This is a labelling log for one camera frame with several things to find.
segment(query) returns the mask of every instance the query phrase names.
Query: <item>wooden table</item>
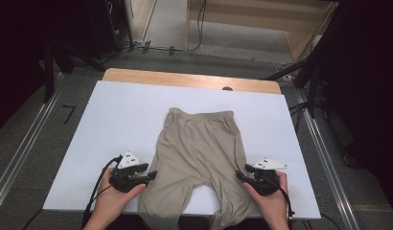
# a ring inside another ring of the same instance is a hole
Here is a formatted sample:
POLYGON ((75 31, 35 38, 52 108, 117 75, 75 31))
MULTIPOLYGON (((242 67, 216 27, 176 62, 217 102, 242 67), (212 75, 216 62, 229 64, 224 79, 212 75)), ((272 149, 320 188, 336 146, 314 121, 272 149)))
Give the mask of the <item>wooden table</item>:
POLYGON ((104 73, 103 81, 120 81, 208 89, 223 89, 223 87, 230 87, 235 91, 242 92, 281 94, 278 83, 269 80, 246 80, 128 69, 108 69, 104 73))

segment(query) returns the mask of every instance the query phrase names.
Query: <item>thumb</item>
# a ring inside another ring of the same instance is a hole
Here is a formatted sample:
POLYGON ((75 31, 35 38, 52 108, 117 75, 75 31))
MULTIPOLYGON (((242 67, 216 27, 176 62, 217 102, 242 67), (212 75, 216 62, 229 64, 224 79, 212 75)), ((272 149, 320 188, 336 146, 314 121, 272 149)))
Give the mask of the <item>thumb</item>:
POLYGON ((146 184, 139 184, 127 193, 127 199, 132 200, 147 188, 146 184))
POLYGON ((253 197, 254 200, 257 201, 261 197, 261 195, 259 195, 249 183, 244 182, 243 187, 247 191, 247 193, 253 197))

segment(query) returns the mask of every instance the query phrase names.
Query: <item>black controller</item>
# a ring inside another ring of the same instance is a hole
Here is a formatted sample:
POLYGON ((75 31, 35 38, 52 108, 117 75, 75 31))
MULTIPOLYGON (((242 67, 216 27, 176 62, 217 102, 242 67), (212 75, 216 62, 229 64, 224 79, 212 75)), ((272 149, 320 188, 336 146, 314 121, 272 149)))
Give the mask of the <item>black controller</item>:
POLYGON ((147 176, 136 176, 137 173, 144 172, 149 164, 138 164, 137 158, 131 152, 119 158, 109 178, 109 183, 120 192, 128 193, 139 184, 149 185, 149 182, 157 176, 157 171, 150 172, 147 176))
POLYGON ((245 165, 245 168, 249 173, 254 174, 254 179, 245 176, 238 170, 236 170, 236 176, 241 181, 249 183, 261 196, 271 195, 279 190, 280 180, 274 170, 256 169, 247 164, 245 165))

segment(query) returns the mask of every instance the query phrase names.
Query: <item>waistband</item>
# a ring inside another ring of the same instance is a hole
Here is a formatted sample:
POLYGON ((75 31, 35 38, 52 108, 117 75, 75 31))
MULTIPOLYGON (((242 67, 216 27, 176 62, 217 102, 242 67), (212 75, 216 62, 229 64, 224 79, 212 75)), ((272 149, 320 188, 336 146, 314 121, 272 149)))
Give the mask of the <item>waistband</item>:
POLYGON ((233 111, 230 110, 215 112, 215 113, 188 114, 179 108, 172 107, 170 108, 170 113, 176 114, 181 118, 185 118, 189 120, 214 120, 214 119, 233 118, 233 111))

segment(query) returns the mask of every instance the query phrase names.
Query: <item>vr controller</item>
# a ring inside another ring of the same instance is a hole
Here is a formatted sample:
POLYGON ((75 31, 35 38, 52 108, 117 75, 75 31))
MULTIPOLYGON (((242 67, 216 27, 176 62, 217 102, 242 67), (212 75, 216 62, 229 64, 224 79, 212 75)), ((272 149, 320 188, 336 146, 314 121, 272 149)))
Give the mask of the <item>vr controller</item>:
POLYGON ((109 183, 123 193, 128 193, 139 184, 149 185, 149 182, 157 176, 157 171, 149 172, 147 176, 137 176, 137 173, 146 171, 148 167, 149 164, 140 164, 139 159, 128 150, 125 155, 119 156, 109 183))
POLYGON ((286 169, 287 165, 265 158, 253 166, 245 165, 245 169, 254 175, 254 178, 245 176, 236 170, 236 176, 243 182, 250 184, 261 196, 271 195, 280 188, 280 181, 275 170, 286 169))

